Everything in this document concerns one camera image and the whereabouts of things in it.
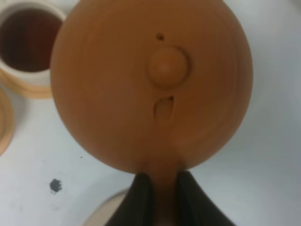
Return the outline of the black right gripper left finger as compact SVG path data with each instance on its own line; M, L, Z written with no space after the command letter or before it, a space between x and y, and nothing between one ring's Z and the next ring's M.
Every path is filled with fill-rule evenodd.
M127 195L110 217L107 226L158 226L159 195L148 174L135 176Z

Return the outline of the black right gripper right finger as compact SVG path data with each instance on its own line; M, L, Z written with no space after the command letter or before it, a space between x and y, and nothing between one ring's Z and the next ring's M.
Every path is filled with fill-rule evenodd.
M178 173L175 188L179 226L232 226L189 171Z

